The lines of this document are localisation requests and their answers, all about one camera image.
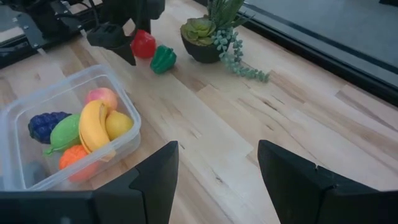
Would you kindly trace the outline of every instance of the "wooden table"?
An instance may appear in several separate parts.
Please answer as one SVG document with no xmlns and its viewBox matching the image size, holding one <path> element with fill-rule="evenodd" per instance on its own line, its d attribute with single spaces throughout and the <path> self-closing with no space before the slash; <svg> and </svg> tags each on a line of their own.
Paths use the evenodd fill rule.
<svg viewBox="0 0 398 224">
<path fill-rule="evenodd" d="M 178 55 L 165 75 L 154 75 L 149 61 L 132 67 L 79 38 L 0 70 L 1 106 L 91 65 L 110 66 L 142 116 L 142 142 L 91 187 L 178 140 L 170 223 L 279 223 L 257 163 L 260 139 L 376 189 L 398 189 L 397 108 L 243 27 L 244 62 L 270 72 L 269 83 L 236 77 L 220 63 L 199 64 L 179 28 L 204 11 L 190 0 L 169 0 L 153 21 L 158 43 Z"/>
</svg>

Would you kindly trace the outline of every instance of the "black plant pot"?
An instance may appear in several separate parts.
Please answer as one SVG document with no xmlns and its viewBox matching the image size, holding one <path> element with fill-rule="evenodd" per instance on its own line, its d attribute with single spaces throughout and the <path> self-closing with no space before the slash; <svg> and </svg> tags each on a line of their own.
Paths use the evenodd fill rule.
<svg viewBox="0 0 398 224">
<path fill-rule="evenodd" d="M 223 52 L 217 50 L 217 46 L 211 44 L 209 46 L 198 46 L 187 40 L 181 35 L 182 42 L 184 43 L 185 49 L 196 61 L 201 63 L 215 63 L 220 60 L 219 55 Z"/>
</svg>

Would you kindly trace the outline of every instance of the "toy green pepper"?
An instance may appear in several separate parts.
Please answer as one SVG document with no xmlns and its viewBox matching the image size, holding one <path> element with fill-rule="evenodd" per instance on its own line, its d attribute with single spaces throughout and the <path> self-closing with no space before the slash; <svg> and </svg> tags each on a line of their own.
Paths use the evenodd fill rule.
<svg viewBox="0 0 398 224">
<path fill-rule="evenodd" d="M 156 48 L 154 58 L 150 63 L 150 68 L 156 74 L 160 75 L 172 68 L 176 60 L 177 56 L 173 49 L 160 45 Z"/>
</svg>

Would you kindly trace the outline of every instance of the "black machine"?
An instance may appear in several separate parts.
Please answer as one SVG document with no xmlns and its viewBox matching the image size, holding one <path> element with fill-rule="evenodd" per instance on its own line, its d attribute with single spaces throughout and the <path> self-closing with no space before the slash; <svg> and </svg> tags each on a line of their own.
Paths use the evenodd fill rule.
<svg viewBox="0 0 398 224">
<path fill-rule="evenodd" d="M 166 224 L 178 174 L 172 141 L 106 185 L 81 192 L 0 192 L 0 223 Z"/>
<path fill-rule="evenodd" d="M 281 224 L 395 224 L 398 191 L 380 192 L 260 141 L 262 178 Z"/>
<path fill-rule="evenodd" d="M 83 0 L 2 0 L 0 3 L 21 12 L 14 22 L 24 31 L 13 39 L 0 43 L 0 68 L 70 40 L 82 30 L 88 42 L 104 47 L 121 56 L 131 65 L 136 61 L 130 49 L 138 29 L 150 32 L 150 20 L 158 19 L 165 9 L 165 0 L 104 0 L 90 6 Z M 72 14 L 68 6 L 83 4 L 87 10 Z M 123 25 L 132 19 L 136 28 L 125 36 Z"/>
</svg>

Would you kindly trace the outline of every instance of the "plastic container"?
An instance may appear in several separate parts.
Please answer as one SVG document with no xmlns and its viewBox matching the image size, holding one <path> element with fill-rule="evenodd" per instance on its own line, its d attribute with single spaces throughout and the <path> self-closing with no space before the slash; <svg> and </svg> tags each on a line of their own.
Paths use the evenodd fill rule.
<svg viewBox="0 0 398 224">
<path fill-rule="evenodd" d="M 44 156 L 49 145 L 30 138 L 27 125 L 29 120 L 42 113 L 64 111 L 81 113 L 84 100 L 90 90 L 106 87 L 118 96 L 119 112 L 130 116 L 134 126 L 123 136 L 111 141 L 63 170 L 58 169 L 62 153 Z M 140 144 L 141 118 L 119 85 L 114 72 L 108 67 L 95 65 L 84 69 L 62 82 L 34 94 L 18 99 L 8 105 L 0 114 L 0 156 L 4 190 L 74 190 L 81 183 L 71 182 L 69 177 L 95 166 L 88 179 L 99 174 L 135 151 Z M 112 150 L 116 151 L 110 161 L 101 160 Z"/>
</svg>

